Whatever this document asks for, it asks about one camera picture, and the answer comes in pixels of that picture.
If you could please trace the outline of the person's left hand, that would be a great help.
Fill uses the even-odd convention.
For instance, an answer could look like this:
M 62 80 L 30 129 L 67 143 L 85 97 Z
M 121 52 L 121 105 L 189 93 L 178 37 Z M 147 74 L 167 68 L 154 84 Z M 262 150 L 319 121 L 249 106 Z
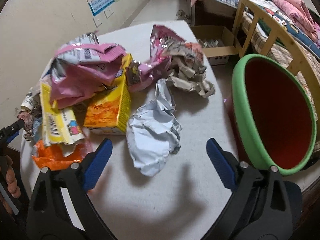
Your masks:
M 4 176 L 6 183 L 8 185 L 7 189 L 9 191 L 9 193 L 12 195 L 12 197 L 17 199 L 20 197 L 21 191 L 20 191 L 19 186 L 17 185 L 17 179 L 15 177 L 15 172 L 12 168 L 13 161 L 8 155 L 5 155 L 4 158 L 6 159 L 5 162 L 7 163 L 7 166 L 8 166 L 6 175 Z M 13 210 L 9 206 L 9 204 L 6 202 L 6 200 L 4 199 L 4 197 L 2 195 L 1 195 L 1 203 L 3 204 L 5 210 L 8 212 L 8 214 L 12 215 Z

